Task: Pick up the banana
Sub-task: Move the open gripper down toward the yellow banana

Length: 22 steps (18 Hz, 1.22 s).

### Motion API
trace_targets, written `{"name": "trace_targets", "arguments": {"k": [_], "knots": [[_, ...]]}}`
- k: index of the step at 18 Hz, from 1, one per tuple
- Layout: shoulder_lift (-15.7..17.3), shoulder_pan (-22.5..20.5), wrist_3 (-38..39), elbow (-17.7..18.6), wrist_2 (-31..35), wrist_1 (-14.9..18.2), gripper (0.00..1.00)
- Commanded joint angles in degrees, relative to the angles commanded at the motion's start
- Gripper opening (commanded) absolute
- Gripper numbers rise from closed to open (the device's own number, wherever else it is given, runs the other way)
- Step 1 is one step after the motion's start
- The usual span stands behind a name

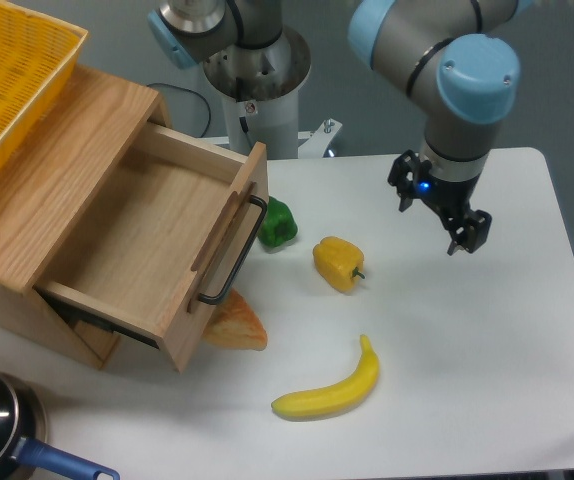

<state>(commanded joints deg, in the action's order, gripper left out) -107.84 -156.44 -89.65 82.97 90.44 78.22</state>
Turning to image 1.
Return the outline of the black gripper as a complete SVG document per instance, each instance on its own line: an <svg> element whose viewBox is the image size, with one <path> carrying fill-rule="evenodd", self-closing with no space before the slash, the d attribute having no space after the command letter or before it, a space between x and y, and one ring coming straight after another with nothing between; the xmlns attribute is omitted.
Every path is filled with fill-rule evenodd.
<svg viewBox="0 0 574 480"><path fill-rule="evenodd" d="M470 199L480 177L480 160L455 161L433 151L407 150L392 163L387 182L396 189L400 212L418 198L447 225L447 253L473 254L487 241L492 216L472 210Z"/></svg>

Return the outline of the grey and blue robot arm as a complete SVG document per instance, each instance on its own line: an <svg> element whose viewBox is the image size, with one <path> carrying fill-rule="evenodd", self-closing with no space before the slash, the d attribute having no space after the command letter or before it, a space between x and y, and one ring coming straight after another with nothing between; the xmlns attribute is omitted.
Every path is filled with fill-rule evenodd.
<svg viewBox="0 0 574 480"><path fill-rule="evenodd" d="M348 41L354 54L418 106L424 139L401 154L388 181L402 208L423 202L451 238L474 252L491 216L470 205L521 76L514 50L491 36L521 1L363 1ZM278 1L165 1L147 18L178 68L200 66L220 94L230 147L264 143L272 159L298 153L298 94L311 70L304 38Z"/></svg>

